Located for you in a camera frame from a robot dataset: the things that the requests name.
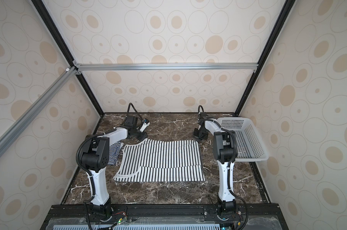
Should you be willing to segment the blue white striped tank top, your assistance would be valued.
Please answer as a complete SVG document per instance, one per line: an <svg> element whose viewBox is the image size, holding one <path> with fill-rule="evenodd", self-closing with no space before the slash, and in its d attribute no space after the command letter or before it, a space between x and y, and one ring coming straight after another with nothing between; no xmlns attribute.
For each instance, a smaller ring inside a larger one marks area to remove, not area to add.
<svg viewBox="0 0 347 230"><path fill-rule="evenodd" d="M124 144L122 142L116 142L109 147L109 159L108 165L116 165L121 149Z"/></svg>

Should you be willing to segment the black white striped tank top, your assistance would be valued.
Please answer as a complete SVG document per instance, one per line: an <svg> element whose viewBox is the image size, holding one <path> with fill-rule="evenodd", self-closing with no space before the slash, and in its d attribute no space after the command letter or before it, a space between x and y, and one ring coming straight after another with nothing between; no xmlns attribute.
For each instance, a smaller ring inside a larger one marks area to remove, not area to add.
<svg viewBox="0 0 347 230"><path fill-rule="evenodd" d="M205 181L201 151L195 140L145 139L126 145L116 182Z"/></svg>

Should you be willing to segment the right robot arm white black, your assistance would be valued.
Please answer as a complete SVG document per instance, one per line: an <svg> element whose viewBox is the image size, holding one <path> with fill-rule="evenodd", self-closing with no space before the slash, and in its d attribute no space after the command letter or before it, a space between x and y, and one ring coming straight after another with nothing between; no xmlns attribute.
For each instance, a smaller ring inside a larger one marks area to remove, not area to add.
<svg viewBox="0 0 347 230"><path fill-rule="evenodd" d="M206 140L213 135L213 156L219 167L219 192L216 204L217 215L222 217L236 209L236 195L233 189L233 171L238 156L235 133L222 127L219 122L205 112L198 113L199 128L195 128L193 136Z"/></svg>

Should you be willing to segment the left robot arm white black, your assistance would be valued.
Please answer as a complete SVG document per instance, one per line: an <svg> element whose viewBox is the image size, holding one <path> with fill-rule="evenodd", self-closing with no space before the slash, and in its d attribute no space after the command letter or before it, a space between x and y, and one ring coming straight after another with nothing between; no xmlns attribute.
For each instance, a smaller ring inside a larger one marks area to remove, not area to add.
<svg viewBox="0 0 347 230"><path fill-rule="evenodd" d="M105 176L110 150L114 144L125 139L144 140L147 137L145 129L149 125L147 119L127 116L121 125L104 133L91 135L81 143L76 153L76 162L89 179L91 198L84 201L87 211L103 220L110 219L113 209Z"/></svg>

